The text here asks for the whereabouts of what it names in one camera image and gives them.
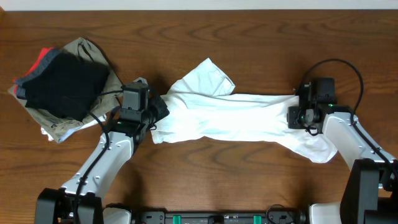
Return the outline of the white printed t-shirt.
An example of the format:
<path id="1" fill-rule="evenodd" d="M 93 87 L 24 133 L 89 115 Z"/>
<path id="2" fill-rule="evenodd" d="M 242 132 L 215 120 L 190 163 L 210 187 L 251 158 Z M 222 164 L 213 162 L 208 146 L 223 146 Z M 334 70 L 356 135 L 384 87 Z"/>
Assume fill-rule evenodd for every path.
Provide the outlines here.
<path id="1" fill-rule="evenodd" d="M 287 111 L 294 95 L 235 94 L 232 80 L 209 58 L 177 80 L 162 96 L 170 114 L 157 122 L 156 144 L 208 137 L 222 141 L 276 142 L 315 163 L 337 152 L 323 135 L 290 129 Z"/>

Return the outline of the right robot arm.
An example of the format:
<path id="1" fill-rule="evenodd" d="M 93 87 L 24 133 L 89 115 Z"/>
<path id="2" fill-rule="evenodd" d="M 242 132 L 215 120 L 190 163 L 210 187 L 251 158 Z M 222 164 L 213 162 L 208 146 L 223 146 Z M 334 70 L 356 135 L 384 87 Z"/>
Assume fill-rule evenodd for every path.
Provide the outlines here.
<path id="1" fill-rule="evenodd" d="M 301 84 L 295 95 L 288 127 L 330 141 L 350 169 L 341 201 L 313 204 L 299 222 L 397 223 L 397 159 L 364 130 L 353 109 L 337 104 L 333 80 Z"/>

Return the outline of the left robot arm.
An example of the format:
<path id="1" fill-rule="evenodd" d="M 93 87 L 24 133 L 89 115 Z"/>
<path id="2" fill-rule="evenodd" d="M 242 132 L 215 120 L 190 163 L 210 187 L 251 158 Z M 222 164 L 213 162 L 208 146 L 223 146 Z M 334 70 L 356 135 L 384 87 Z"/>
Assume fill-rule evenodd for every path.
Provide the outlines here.
<path id="1" fill-rule="evenodd" d="M 169 111 L 154 90 L 125 90 L 99 143 L 79 171 L 59 189 L 45 188 L 37 199 L 35 223 L 132 223 L 122 205 L 103 207 L 103 199 L 122 166 L 134 155 L 146 133 Z"/>

